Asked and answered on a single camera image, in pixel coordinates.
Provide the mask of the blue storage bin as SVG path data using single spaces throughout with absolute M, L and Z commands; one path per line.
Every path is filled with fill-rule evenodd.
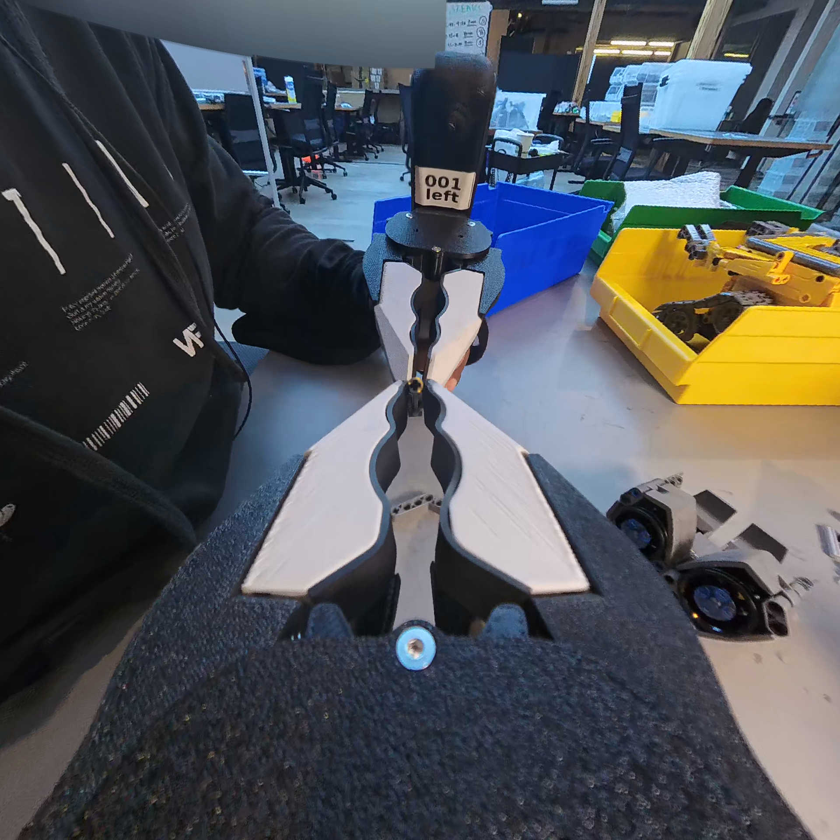
M 498 307 L 532 296 L 577 274 L 607 205 L 595 199 L 527 186 L 476 183 L 475 173 L 421 167 L 411 206 L 389 217 L 364 253 L 371 300 L 378 302 L 386 261 L 410 262 L 439 288 L 458 269 L 485 275 L 482 321 Z

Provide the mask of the wooden pillar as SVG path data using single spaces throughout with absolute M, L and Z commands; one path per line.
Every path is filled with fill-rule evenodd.
M 695 34 L 686 52 L 688 60 L 711 60 L 732 4 L 732 0 L 708 0 L 705 2 Z
M 599 0 L 592 2 L 591 14 L 584 44 L 576 72 L 572 100 L 577 106 L 582 105 L 586 85 L 592 71 L 592 64 L 595 58 L 595 47 L 600 34 L 602 19 L 606 10 L 607 1 Z

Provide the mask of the white wall poster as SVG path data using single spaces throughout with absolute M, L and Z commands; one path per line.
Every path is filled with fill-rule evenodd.
M 447 2 L 444 51 L 487 55 L 491 2 Z

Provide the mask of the pile of small brick parts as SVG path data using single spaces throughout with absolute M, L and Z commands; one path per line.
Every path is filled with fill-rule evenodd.
M 827 520 L 815 525 L 822 551 L 833 564 L 833 580 L 839 585 L 839 510 L 828 509 Z

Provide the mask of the black office chair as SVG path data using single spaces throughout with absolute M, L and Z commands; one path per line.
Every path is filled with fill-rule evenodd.
M 385 147 L 377 142 L 378 129 L 375 123 L 377 106 L 378 94 L 366 89 L 362 107 L 355 118 L 349 122 L 345 133 L 347 151 L 364 161 L 370 159 L 369 154 L 377 159 L 379 153 L 385 150 Z
M 323 128 L 323 92 L 320 78 L 310 75 L 303 78 L 299 104 L 298 109 L 281 112 L 287 141 L 282 148 L 290 152 L 294 160 L 299 161 L 297 180 L 292 190 L 297 192 L 299 204 L 306 202 L 309 186 L 322 189 L 335 201 L 337 195 L 334 190 L 312 177 L 312 169 L 323 168 L 324 164 L 341 170 L 343 176 L 347 176 L 346 169 L 333 159 L 332 145 Z
M 622 182 L 629 173 L 639 144 L 639 115 L 644 85 L 625 86 L 621 100 L 621 130 L 614 154 L 605 168 L 604 179 Z

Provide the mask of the person's left forearm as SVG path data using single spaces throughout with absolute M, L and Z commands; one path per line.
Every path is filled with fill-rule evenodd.
M 353 364 L 377 351 L 362 253 L 295 222 L 216 141 L 207 148 L 207 195 L 195 208 L 215 303 L 243 313 L 236 340 L 311 364 Z

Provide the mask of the person's black printed clothing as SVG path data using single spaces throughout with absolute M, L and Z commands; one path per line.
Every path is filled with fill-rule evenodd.
M 159 41 L 2 2 L 2 700 L 216 507 L 275 215 Z

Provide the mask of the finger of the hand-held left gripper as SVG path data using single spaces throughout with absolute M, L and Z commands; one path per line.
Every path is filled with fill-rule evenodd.
M 472 269 L 457 269 L 443 275 L 442 311 L 434 316 L 425 379 L 446 385 L 461 362 L 469 357 L 482 324 L 479 306 L 485 275 Z
M 374 316 L 387 363 L 397 382 L 409 382 L 413 378 L 416 351 L 413 331 L 417 321 L 413 300 L 421 286 L 419 270 L 405 262 L 384 263 Z

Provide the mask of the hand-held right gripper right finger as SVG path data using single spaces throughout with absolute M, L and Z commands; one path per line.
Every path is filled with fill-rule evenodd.
M 591 583 L 529 453 L 434 382 L 423 390 L 423 419 L 443 491 L 430 567 L 436 626 L 469 635 L 514 605 L 531 634 L 547 635 L 538 600 L 587 594 Z

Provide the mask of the grey desk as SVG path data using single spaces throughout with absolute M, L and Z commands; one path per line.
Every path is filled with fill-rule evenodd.
M 783 544 L 784 570 L 815 584 L 790 636 L 702 643 L 780 792 L 815 838 L 838 838 L 838 563 L 818 530 L 838 527 L 838 408 L 673 404 L 597 319 L 592 271 L 491 317 L 485 358 L 456 393 L 600 511 L 640 481 L 681 473 L 684 487 L 735 508 L 716 542 L 756 524 Z M 207 529 L 380 391 L 387 373 L 380 354 L 339 368 L 267 355 Z M 2 705 L 2 838 L 17 838 L 52 792 L 148 603 L 106 617 Z

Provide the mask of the white plastic storage crate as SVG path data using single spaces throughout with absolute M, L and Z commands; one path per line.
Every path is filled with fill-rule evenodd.
M 716 131 L 751 71 L 741 61 L 681 59 L 667 64 L 648 130 Z

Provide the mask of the white foam sheet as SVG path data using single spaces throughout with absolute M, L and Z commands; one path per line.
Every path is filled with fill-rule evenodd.
M 625 217 L 636 207 L 722 208 L 721 177 L 715 171 L 699 171 L 669 180 L 624 183 L 624 201 L 616 213 Z

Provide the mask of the long wooden table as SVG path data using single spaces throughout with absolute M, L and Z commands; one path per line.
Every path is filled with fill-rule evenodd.
M 750 187 L 760 164 L 765 160 L 783 159 L 797 154 L 812 158 L 834 147 L 833 143 L 772 138 L 755 133 L 666 129 L 650 129 L 647 133 L 656 138 L 685 141 L 701 147 L 714 146 L 743 154 L 746 161 L 734 183 L 741 188 Z

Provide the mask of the green storage bin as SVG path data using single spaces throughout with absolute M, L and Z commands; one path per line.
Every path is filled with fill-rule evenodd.
M 687 206 L 678 206 L 675 199 L 665 199 L 662 193 L 665 182 L 654 182 L 654 198 L 631 207 L 623 220 L 618 219 L 625 187 L 640 186 L 641 182 L 585 181 L 578 191 L 580 196 L 612 203 L 612 209 L 594 241 L 590 258 L 600 265 L 610 250 L 617 234 L 624 228 L 682 228 L 686 225 L 707 225 L 714 229 L 748 228 L 757 221 L 773 221 L 790 228 L 806 231 L 819 222 L 826 211 L 768 196 L 743 187 L 730 185 L 720 194 L 724 206 L 701 207 L 696 199 Z

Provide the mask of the yellow storage bin with ledge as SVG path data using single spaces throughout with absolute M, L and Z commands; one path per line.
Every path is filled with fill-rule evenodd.
M 601 320 L 677 404 L 837 406 L 838 295 L 828 307 L 759 307 L 696 350 L 659 322 L 663 303 L 719 292 L 676 229 L 625 228 L 598 267 Z

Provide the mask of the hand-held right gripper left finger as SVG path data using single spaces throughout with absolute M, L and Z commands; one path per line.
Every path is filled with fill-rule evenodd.
M 401 461 L 407 385 L 387 386 L 306 453 L 243 583 L 310 610 L 338 606 L 360 635 L 388 633 L 399 581 L 386 491 Z

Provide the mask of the white metal pole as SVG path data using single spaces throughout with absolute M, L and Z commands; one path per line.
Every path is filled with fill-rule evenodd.
M 268 177 L 268 187 L 271 200 L 275 207 L 285 211 L 286 206 L 280 200 L 280 195 L 277 187 L 277 179 L 274 171 L 274 158 L 271 153 L 268 134 L 266 129 L 266 111 L 263 94 L 259 82 L 256 77 L 255 67 L 251 56 L 243 57 L 244 73 L 248 86 L 248 92 L 255 109 L 255 118 L 257 122 L 257 132 L 259 136 L 260 148 L 264 158 L 266 176 Z

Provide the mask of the grey toy brick engine assembly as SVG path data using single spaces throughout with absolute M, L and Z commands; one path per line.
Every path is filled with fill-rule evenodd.
M 722 549 L 698 532 L 688 558 L 660 572 L 699 634 L 739 642 L 787 637 L 815 587 L 782 570 L 787 553 L 751 524 Z

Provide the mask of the black rolling cart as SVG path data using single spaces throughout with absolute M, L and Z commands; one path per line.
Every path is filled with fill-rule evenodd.
M 494 129 L 487 146 L 486 182 L 520 184 L 554 189 L 558 172 L 570 153 L 562 149 L 561 137 L 521 129 Z

